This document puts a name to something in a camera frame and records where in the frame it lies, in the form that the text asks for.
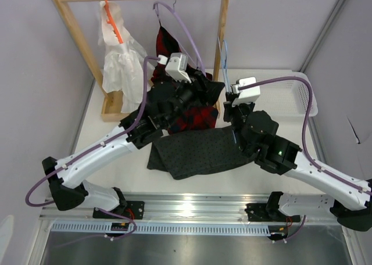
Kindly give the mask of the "light blue wire hanger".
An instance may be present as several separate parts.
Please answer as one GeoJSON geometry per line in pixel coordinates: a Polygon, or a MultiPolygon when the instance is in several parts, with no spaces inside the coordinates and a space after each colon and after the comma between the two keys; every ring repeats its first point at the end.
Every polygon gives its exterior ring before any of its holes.
{"type": "Polygon", "coordinates": [[[220,37],[217,38],[218,40],[218,45],[219,45],[219,51],[220,51],[220,66],[221,66],[221,70],[222,70],[222,74],[223,74],[223,80],[224,80],[224,85],[225,85],[225,89],[226,89],[226,92],[225,92],[225,99],[226,101],[223,103],[224,105],[224,121],[226,123],[230,123],[232,124],[231,122],[231,102],[228,100],[229,99],[229,95],[230,95],[230,92],[231,92],[231,85],[230,85],[230,81],[229,81],[229,77],[228,77],[228,68],[227,68],[227,42],[225,39],[221,39],[220,37]]]}

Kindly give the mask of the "dark grey dotted skirt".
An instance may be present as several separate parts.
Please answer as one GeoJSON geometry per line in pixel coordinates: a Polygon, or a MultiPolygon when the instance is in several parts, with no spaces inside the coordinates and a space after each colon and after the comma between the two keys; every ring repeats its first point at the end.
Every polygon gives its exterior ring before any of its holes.
{"type": "Polygon", "coordinates": [[[147,169],[183,180],[232,170],[252,161],[239,150],[228,126],[161,137],[152,143],[147,169]]]}

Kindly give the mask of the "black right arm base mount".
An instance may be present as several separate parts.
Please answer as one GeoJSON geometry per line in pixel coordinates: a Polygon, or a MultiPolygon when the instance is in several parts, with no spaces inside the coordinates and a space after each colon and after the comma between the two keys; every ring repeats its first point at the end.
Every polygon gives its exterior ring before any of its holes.
{"type": "Polygon", "coordinates": [[[287,216],[281,213],[278,207],[266,203],[248,203],[244,209],[250,222],[293,222],[301,221],[300,215],[287,216]]]}

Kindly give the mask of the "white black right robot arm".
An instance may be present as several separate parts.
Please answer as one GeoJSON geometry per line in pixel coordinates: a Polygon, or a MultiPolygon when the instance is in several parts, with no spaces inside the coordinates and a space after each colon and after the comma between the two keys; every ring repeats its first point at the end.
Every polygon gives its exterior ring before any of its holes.
{"type": "Polygon", "coordinates": [[[337,222],[351,230],[371,229],[371,181],[344,174],[312,158],[305,147],[277,135],[278,123],[253,102],[238,103],[238,95],[226,92],[225,122],[231,124],[240,152],[262,170],[294,178],[323,191],[332,203],[320,202],[337,222]]]}

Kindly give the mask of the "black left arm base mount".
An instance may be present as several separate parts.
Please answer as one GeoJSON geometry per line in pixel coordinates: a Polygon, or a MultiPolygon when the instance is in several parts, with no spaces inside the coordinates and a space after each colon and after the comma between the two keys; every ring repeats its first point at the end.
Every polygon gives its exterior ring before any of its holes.
{"type": "Polygon", "coordinates": [[[118,206],[107,214],[97,208],[94,209],[92,217],[94,219],[118,219],[116,214],[122,217],[130,218],[132,220],[142,220],[144,216],[145,202],[144,201],[127,201],[127,206],[118,206]]]}

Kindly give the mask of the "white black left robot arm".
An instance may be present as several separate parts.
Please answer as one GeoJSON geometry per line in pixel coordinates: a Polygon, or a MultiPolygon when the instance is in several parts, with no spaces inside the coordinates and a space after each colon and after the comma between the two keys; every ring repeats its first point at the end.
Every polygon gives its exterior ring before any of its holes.
{"type": "Polygon", "coordinates": [[[105,210],[111,217],[121,218],[127,203],[119,188],[104,188],[87,178],[112,161],[136,152],[163,135],[193,106],[212,106],[220,96],[224,83],[208,80],[203,74],[191,82],[155,84],[146,101],[120,121],[109,134],[84,151],[64,159],[48,157],[42,165],[49,176],[53,202],[60,211],[76,207],[105,210]]]}

